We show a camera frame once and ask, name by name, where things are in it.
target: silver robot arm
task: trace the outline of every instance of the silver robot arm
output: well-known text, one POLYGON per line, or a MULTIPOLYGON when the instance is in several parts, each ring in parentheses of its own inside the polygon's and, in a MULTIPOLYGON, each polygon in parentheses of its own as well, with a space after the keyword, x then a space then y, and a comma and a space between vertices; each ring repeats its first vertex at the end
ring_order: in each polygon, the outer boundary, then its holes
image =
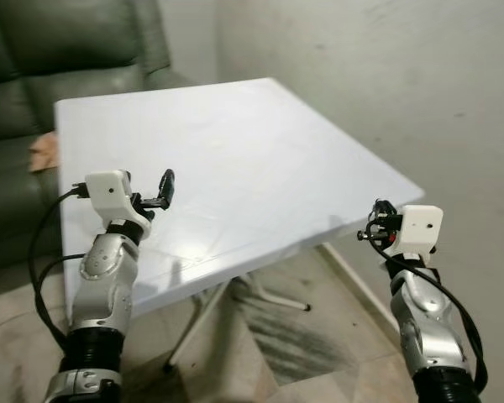
POLYGON ((76 184, 86 189, 106 233, 97 235, 81 262, 65 357, 49 383, 45 403, 119 401, 119 364, 129 328, 139 243, 149 236, 155 216, 146 209, 168 208, 173 182, 174 174, 167 170, 158 197, 149 200, 132 193, 129 173, 122 170, 90 174, 85 183, 76 184))
MULTIPOLYGON (((487 381, 481 346, 476 346, 481 358, 476 384, 451 322, 453 304, 444 294, 449 291, 440 285, 438 271, 426 268, 435 251, 443 211, 434 206, 404 206, 398 213, 390 202, 377 201, 371 216, 373 220, 357 238, 370 241, 386 258, 391 311, 399 324, 402 353, 419 401, 479 403, 478 394, 487 381), (371 232, 372 226, 377 231, 371 232)), ((471 331, 477 335, 475 326, 471 331)))

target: green sofa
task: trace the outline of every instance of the green sofa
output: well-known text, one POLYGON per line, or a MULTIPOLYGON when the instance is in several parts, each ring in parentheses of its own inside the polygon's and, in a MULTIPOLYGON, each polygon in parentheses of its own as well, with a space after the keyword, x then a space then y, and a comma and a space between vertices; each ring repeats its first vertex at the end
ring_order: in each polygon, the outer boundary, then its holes
MULTIPOLYGON (((171 71, 156 0, 0 0, 0 267, 26 258, 58 196, 55 170, 29 173, 56 101, 187 85, 171 71)), ((38 252, 59 250, 57 217, 38 252)))

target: floor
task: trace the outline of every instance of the floor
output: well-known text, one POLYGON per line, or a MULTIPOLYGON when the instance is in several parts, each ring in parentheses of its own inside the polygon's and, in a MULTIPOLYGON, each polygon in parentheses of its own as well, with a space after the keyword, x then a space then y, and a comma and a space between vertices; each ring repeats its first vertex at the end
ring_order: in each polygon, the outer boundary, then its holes
MULTIPOLYGON (((199 299, 136 318, 123 352, 123 401, 417 401, 379 315, 321 251, 259 273, 265 288, 309 302, 312 311, 259 301, 235 281, 173 374, 160 368, 199 299)), ((62 281, 61 274, 47 280, 45 300, 64 326, 62 281)), ((0 271, 0 403, 42 401, 59 360, 59 349, 34 312, 25 267, 0 271)))

